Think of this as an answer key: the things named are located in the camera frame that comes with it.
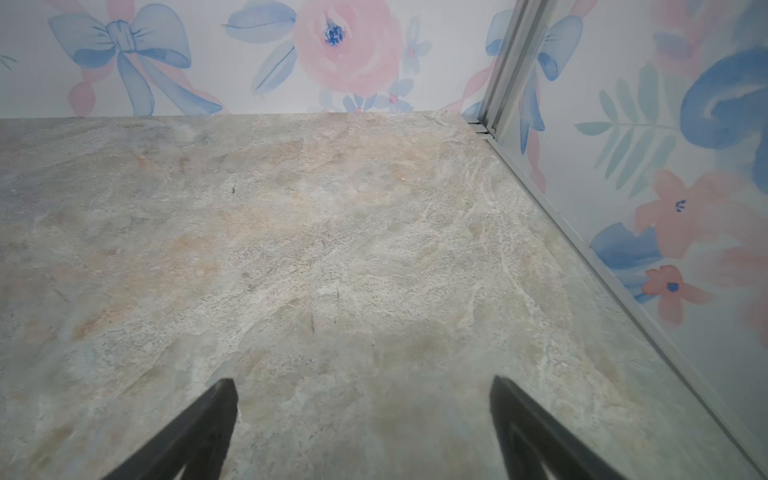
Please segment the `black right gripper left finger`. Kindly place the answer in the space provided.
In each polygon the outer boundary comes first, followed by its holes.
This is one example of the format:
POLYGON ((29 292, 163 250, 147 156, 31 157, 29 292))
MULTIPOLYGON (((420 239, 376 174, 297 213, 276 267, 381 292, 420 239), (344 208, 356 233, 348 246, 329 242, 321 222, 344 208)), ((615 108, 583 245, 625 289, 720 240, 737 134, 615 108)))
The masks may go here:
POLYGON ((217 479, 238 417, 233 379, 218 380, 108 479, 217 479))

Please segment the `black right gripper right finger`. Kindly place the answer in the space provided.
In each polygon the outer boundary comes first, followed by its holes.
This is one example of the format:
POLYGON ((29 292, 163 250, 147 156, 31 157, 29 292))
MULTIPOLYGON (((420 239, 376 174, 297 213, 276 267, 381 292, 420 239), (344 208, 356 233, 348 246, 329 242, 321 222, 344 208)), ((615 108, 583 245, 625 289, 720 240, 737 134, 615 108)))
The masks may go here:
POLYGON ((495 376, 490 413, 510 479, 621 479, 511 379, 495 376))

